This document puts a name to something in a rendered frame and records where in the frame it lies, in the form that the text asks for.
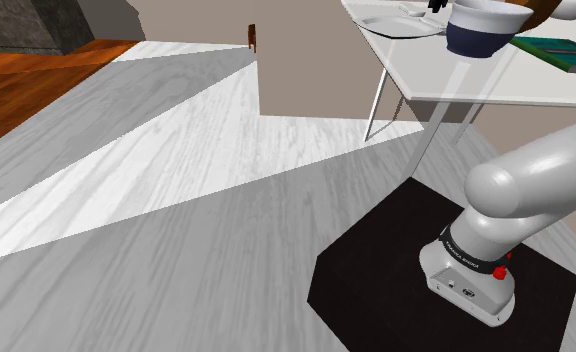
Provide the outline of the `white plate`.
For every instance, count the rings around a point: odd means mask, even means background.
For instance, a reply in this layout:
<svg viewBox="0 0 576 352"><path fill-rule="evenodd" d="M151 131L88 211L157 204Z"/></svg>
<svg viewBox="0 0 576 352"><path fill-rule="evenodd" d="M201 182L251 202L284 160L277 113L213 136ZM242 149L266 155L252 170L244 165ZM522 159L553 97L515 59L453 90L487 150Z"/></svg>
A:
<svg viewBox="0 0 576 352"><path fill-rule="evenodd" d="M419 17L376 15L355 18L353 22L365 30L391 39L422 38L445 32L440 23Z"/></svg>

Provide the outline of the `white and dark blue bowl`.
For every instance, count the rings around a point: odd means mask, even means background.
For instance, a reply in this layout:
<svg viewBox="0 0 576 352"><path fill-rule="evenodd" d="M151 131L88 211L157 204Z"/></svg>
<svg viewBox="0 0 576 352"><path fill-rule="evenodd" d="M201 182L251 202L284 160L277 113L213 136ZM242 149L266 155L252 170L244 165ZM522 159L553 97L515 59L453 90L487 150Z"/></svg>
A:
<svg viewBox="0 0 576 352"><path fill-rule="evenodd" d="M531 8L496 0L456 0L446 27L447 49L489 58L503 48L534 14Z"/></svg>

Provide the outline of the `white table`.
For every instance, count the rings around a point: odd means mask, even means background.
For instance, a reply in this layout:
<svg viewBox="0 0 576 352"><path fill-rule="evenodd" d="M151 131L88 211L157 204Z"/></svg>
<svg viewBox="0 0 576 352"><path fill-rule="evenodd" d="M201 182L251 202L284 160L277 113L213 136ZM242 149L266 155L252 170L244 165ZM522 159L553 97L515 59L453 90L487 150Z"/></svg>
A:
<svg viewBox="0 0 576 352"><path fill-rule="evenodd" d="M471 59L446 49L446 39L389 39L360 28L382 65L371 111L375 112L389 77L407 102L436 104L403 177L411 177L452 103L468 103L458 141L485 104L576 108L576 74L565 73L508 45L487 59Z"/></svg>

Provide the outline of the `brown bowl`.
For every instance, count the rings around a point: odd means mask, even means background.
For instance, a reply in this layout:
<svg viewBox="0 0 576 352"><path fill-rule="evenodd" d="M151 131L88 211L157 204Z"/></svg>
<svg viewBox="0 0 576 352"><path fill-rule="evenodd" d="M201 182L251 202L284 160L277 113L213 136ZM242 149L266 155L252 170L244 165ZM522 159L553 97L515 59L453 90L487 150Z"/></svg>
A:
<svg viewBox="0 0 576 352"><path fill-rule="evenodd" d="M533 14L524 22L519 33L536 28L546 21L562 0L504 0L506 3L524 6L533 10Z"/></svg>

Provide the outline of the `green book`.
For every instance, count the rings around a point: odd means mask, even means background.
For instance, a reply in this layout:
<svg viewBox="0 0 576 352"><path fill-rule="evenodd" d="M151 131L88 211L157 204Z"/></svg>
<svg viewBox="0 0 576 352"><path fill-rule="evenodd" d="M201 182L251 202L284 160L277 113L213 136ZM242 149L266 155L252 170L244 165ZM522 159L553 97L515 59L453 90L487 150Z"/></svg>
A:
<svg viewBox="0 0 576 352"><path fill-rule="evenodd" d="M576 42L570 39L515 36L510 43L564 71L576 73Z"/></svg>

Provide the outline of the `black robot stand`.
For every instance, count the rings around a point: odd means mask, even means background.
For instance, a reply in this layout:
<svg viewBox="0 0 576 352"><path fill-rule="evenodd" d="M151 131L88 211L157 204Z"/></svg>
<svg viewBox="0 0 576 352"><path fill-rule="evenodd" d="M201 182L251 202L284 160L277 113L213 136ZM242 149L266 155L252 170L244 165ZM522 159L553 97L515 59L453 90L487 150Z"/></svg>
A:
<svg viewBox="0 0 576 352"><path fill-rule="evenodd" d="M515 307L499 327L427 287L419 252L461 211L409 179L317 257L308 302L349 352L560 352L576 275L524 244L509 267Z"/></svg>

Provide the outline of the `dark grey stone block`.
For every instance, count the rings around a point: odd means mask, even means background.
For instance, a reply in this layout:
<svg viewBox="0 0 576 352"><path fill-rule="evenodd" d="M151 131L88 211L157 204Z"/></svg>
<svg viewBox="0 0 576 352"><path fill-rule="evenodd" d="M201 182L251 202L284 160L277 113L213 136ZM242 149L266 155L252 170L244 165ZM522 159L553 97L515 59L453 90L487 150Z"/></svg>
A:
<svg viewBox="0 0 576 352"><path fill-rule="evenodd" d="M93 40L77 0L0 0L0 53L62 56Z"/></svg>

